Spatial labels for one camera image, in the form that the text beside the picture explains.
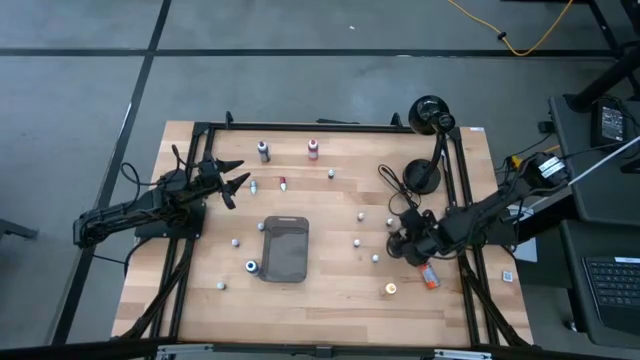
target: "wooden table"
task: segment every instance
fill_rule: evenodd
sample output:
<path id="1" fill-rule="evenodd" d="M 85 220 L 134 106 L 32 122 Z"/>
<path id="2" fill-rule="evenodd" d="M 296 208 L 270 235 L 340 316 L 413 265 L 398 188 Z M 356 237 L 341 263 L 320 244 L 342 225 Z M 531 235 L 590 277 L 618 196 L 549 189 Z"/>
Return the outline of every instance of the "wooden table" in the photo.
<path id="1" fill-rule="evenodd" d="M 154 179 L 175 166 L 172 144 L 186 157 L 192 129 L 193 122 L 167 122 Z M 462 128 L 461 132 L 473 197 L 478 201 L 496 190 L 489 148 L 484 130 Z M 307 158 L 310 138 L 320 144 L 315 162 Z M 270 146 L 272 160 L 267 164 L 260 162 L 259 140 Z M 469 346 L 457 261 L 433 260 L 442 286 L 428 290 L 416 268 L 385 252 L 389 231 L 385 221 L 394 217 L 387 207 L 393 190 L 377 167 L 387 164 L 401 176 L 409 161 L 430 157 L 434 142 L 435 137 L 414 134 L 216 130 L 214 156 L 245 161 L 225 178 L 250 171 L 258 192 L 252 195 L 246 181 L 234 199 L 235 210 L 228 210 L 218 195 L 207 200 L 179 340 Z M 456 164 L 452 144 L 450 149 L 452 164 Z M 463 203 L 453 167 L 456 193 Z M 327 178 L 330 168 L 336 171 L 333 180 Z M 281 176 L 287 179 L 286 192 L 279 187 Z M 394 204 L 402 208 L 400 202 Z M 442 181 L 436 192 L 422 197 L 421 209 L 432 209 L 440 217 L 446 205 Z M 359 212 L 366 214 L 363 222 L 356 219 Z M 267 283 L 244 269 L 247 260 L 261 259 L 263 233 L 256 225 L 270 215 L 309 220 L 308 274 L 302 283 Z M 233 238 L 240 240 L 239 248 L 231 246 Z M 356 238 L 362 242 L 359 248 L 353 247 Z M 156 295 L 167 244 L 167 239 L 154 239 L 132 257 L 113 335 L 128 330 Z M 518 334 L 532 341 L 512 258 L 497 246 L 485 246 L 483 251 L 493 300 Z M 371 261 L 373 254 L 380 255 L 376 264 Z M 502 281 L 503 270 L 513 273 L 514 282 Z M 225 291 L 216 289 L 219 281 L 227 284 Z M 380 290 L 389 282 L 397 285 L 397 293 L 383 297 Z M 482 306 L 477 299 L 475 303 L 481 339 L 486 342 Z M 163 335 L 168 333 L 172 308 L 171 298 L 165 307 Z"/>

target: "keyboard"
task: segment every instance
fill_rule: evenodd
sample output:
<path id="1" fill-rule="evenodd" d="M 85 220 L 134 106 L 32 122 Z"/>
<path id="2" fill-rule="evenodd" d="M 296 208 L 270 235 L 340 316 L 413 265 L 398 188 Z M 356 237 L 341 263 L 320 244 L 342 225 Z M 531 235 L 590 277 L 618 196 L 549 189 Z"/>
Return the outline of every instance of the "keyboard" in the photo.
<path id="1" fill-rule="evenodd" d="M 598 316 L 607 327 L 640 335 L 640 258 L 583 259 Z"/>

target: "concrete floor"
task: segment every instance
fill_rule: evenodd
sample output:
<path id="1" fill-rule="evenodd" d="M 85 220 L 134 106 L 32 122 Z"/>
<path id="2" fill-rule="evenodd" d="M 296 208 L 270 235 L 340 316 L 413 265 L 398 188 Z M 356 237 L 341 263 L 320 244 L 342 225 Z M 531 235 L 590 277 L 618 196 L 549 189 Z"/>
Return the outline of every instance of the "concrete floor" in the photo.
<path id="1" fill-rule="evenodd" d="M 459 2 L 508 31 L 521 48 L 535 43 L 562 8 Z M 619 4 L 599 4 L 618 40 L 634 39 Z M 161 0 L 6 0 L 0 4 L 0 48 L 146 48 L 160 6 Z M 542 48 L 606 46 L 589 9 L 576 5 Z M 445 0 L 173 0 L 160 48 L 502 49 L 502 44 Z M 140 57 L 0 57 L 0 168 L 5 169 L 0 218 L 40 229 L 35 242 L 8 236 L 0 244 L 0 348 L 46 342 L 76 251 L 71 224 L 93 205 L 141 64 Z M 610 65 L 579 59 L 156 58 L 125 160 L 148 179 L 166 120 L 221 120 L 229 110 L 237 121 L 323 117 L 386 124 L 419 96 L 437 94 L 460 125 L 486 128 L 497 164 L 540 139 L 536 122 L 547 118 L 549 96 L 579 91 Z M 626 82 L 615 91 L 630 94 Z M 551 138 L 545 145 L 554 143 Z M 130 199 L 134 190 L 119 179 L 112 203 Z M 114 235 L 97 253 L 122 259 L 131 238 L 131 232 Z M 70 341 L 108 338 L 122 282 L 120 265 L 93 262 Z M 640 357 L 638 351 L 595 346 L 566 331 L 561 321 L 570 310 L 563 292 L 533 286 L 523 291 L 536 344 Z"/>

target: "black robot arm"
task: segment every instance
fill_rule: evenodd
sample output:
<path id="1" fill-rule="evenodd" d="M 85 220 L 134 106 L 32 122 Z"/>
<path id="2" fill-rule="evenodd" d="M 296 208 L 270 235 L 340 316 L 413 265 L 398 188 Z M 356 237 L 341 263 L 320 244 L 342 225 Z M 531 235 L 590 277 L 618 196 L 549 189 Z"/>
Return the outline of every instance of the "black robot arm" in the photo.
<path id="1" fill-rule="evenodd" d="M 186 173 L 176 169 L 160 177 L 158 186 L 133 201 L 85 212 L 73 223 L 73 243 L 80 248 L 94 246 L 109 235 L 141 225 L 164 221 L 180 227 L 189 219 L 189 204 L 219 192 L 229 209 L 235 208 L 231 196 L 250 173 L 224 183 L 221 173 L 231 171 L 244 161 L 220 161 L 205 152 L 196 167 L 198 174 L 188 182 Z"/>
<path id="2" fill-rule="evenodd" d="M 437 253 L 459 254 L 467 245 L 484 241 L 486 231 L 509 205 L 531 195 L 551 195 L 565 187 L 569 178 L 569 171 L 557 157 L 536 153 L 524 160 L 517 176 L 505 181 L 498 191 L 469 207 L 451 209 L 439 221 L 429 210 L 422 214 L 413 208 L 407 210 L 400 216 L 403 229 L 389 238 L 387 251 L 414 266 Z"/>

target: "desk lamp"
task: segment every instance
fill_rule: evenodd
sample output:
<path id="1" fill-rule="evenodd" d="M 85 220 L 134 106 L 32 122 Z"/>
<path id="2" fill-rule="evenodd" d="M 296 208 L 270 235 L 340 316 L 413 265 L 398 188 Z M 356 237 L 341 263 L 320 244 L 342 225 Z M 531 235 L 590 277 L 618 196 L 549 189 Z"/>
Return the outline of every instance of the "desk lamp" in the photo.
<path id="1" fill-rule="evenodd" d="M 438 161 L 442 152 L 442 144 L 446 141 L 447 132 L 451 131 L 456 121 L 449 113 L 449 107 L 437 96 L 427 95 L 416 100 L 409 109 L 409 125 L 416 134 L 436 134 L 436 146 L 431 161 L 416 159 L 405 167 L 402 179 L 405 186 L 415 194 L 429 194 L 440 184 Z"/>

